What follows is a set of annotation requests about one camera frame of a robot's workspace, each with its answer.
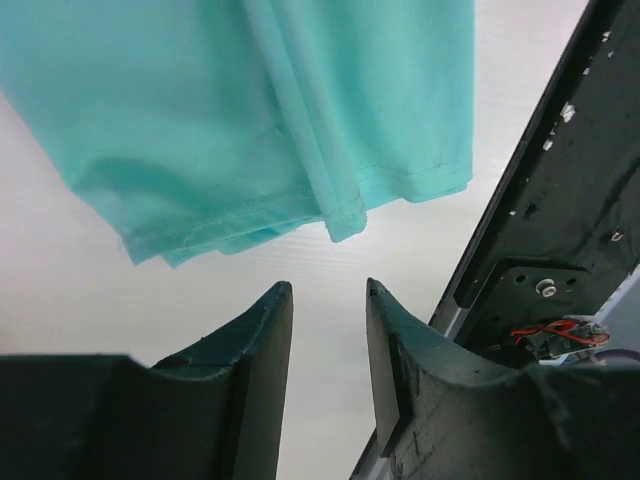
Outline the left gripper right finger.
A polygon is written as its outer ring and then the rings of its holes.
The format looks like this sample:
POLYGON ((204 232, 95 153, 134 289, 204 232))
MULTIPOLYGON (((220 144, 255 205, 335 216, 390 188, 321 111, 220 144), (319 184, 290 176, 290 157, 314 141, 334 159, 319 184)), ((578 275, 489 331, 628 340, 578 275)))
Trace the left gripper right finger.
POLYGON ((514 370, 445 338, 375 279, 366 336, 376 428, 356 479, 635 479, 639 370, 514 370))

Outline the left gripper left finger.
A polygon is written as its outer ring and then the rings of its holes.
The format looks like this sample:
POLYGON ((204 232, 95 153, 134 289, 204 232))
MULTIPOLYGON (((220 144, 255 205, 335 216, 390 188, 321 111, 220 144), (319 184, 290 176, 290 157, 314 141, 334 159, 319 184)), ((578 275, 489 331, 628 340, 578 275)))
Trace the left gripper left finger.
POLYGON ((272 479, 293 323, 280 281, 144 367, 125 355, 1 360, 5 479, 272 479))

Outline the teal t-shirt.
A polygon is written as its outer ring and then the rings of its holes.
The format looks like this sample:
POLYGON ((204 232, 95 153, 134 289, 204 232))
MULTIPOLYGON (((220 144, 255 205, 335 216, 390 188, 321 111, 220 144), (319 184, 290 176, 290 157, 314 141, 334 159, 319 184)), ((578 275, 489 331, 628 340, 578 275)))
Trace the teal t-shirt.
POLYGON ((471 1, 5 1, 1 89, 132 261, 235 254, 472 176, 471 1))

